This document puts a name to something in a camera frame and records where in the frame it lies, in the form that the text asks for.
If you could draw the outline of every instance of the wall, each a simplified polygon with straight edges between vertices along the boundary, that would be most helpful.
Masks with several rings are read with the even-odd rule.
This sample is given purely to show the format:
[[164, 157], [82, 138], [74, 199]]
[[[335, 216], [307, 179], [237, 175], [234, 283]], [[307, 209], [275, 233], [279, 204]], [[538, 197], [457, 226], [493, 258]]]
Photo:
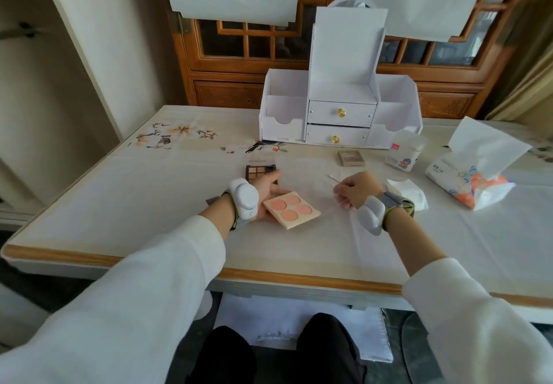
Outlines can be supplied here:
[[26, 343], [49, 314], [0, 284], [0, 353]]
[[0, 41], [0, 160], [48, 204], [118, 139], [52, 0], [0, 0], [20, 21], [40, 33]]
[[184, 104], [161, 0], [54, 0], [120, 139]]

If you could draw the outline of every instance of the organizer drawer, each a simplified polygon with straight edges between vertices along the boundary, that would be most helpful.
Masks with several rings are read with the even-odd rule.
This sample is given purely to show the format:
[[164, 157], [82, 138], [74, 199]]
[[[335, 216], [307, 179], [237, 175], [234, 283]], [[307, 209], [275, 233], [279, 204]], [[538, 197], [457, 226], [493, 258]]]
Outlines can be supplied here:
[[376, 108], [377, 105], [310, 100], [308, 123], [369, 128]]
[[351, 145], [364, 147], [369, 136], [369, 128], [352, 128], [349, 126], [311, 125], [305, 142], [308, 144]]

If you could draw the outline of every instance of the table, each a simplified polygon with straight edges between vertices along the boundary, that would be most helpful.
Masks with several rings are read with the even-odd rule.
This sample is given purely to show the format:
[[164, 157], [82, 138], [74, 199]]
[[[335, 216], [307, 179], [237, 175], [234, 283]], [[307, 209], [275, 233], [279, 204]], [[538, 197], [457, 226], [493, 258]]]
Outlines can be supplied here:
[[[334, 202], [328, 174], [342, 179], [359, 168], [341, 167], [338, 147], [257, 142], [258, 118], [250, 109], [163, 107], [14, 235], [2, 257], [24, 272], [99, 278], [203, 210], [247, 164], [264, 161], [283, 170], [280, 185], [322, 215], [289, 231], [252, 223], [232, 232], [209, 289], [412, 309], [401, 297], [408, 276], [389, 237], [366, 234]], [[446, 254], [528, 320], [553, 323], [553, 164], [523, 156], [505, 173], [518, 184], [508, 197], [472, 212], [424, 174], [457, 124], [425, 120], [429, 145], [411, 173], [383, 164], [383, 150], [361, 153], [380, 180], [410, 178], [425, 191], [430, 209], [416, 218]], [[534, 140], [518, 125], [495, 126]]]

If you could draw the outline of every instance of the person's right hand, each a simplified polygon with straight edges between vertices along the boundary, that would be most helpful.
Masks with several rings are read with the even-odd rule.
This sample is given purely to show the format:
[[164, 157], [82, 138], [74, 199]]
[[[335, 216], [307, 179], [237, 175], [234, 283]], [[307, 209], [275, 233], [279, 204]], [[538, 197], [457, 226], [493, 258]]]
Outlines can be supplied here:
[[343, 208], [359, 208], [369, 196], [384, 193], [382, 186], [371, 172], [359, 172], [343, 179], [334, 186], [336, 200]]

